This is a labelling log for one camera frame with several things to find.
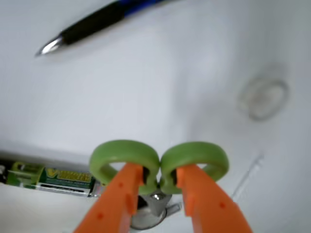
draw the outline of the pen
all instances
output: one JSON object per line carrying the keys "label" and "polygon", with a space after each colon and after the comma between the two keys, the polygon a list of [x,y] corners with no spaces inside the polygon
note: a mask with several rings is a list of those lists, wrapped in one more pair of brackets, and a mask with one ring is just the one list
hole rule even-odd
{"label": "pen", "polygon": [[48,54],[60,47],[71,45],[102,29],[108,28],[146,7],[164,0],[119,0],[63,30],[57,37],[45,44],[36,56]]}

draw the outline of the white surface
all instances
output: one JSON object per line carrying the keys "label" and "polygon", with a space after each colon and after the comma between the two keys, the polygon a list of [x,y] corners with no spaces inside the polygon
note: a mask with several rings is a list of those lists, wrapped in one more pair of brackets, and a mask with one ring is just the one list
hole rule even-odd
{"label": "white surface", "polygon": [[[143,141],[159,154],[205,140],[229,156],[219,184],[230,195],[264,154],[239,198],[254,232],[310,232],[310,1],[173,1],[42,58],[34,58],[40,46],[108,1],[0,2],[2,150],[86,165],[108,140]],[[287,69],[290,102],[275,118],[252,122],[238,95],[275,63]],[[1,233],[67,231],[90,205],[0,192]],[[187,233],[191,224],[177,216],[152,231]]]}

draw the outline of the black pen grip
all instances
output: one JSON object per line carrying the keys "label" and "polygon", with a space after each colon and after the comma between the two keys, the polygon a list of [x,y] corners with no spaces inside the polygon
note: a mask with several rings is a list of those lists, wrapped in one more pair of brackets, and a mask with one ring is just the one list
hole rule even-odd
{"label": "black pen grip", "polygon": [[124,7],[116,1],[63,30],[60,35],[63,42],[70,45],[123,20],[124,15]]}

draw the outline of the green battery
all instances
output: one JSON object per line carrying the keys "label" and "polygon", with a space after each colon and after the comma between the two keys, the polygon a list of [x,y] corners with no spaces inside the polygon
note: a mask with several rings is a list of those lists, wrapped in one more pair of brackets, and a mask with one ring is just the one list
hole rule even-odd
{"label": "green battery", "polygon": [[98,197],[104,190],[89,172],[2,160],[0,183],[82,197]]}

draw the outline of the white background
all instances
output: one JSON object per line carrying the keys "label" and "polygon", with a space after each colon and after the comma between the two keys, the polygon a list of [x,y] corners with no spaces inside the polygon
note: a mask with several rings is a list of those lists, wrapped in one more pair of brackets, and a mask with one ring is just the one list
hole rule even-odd
{"label": "white background", "polygon": [[[88,164],[93,149],[134,139],[159,155],[181,142],[224,148],[232,195],[256,233],[310,232],[311,2],[180,0],[59,53],[34,58],[57,33],[108,0],[0,0],[0,149]],[[238,96],[266,67],[286,70],[290,99],[265,122]],[[92,200],[0,186],[1,233],[70,232]],[[192,232],[183,213],[149,232]]]}

